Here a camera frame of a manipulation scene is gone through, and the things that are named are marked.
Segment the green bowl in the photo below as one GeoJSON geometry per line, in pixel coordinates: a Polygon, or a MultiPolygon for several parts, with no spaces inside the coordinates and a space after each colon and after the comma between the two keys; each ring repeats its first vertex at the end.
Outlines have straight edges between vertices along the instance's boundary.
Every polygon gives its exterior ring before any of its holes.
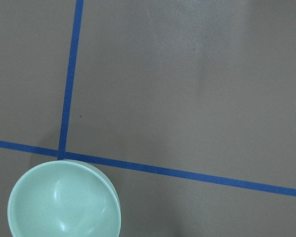
{"type": "Polygon", "coordinates": [[[14,237],[117,237],[121,207],[101,170],[65,159],[37,165],[19,178],[7,219],[14,237]]]}

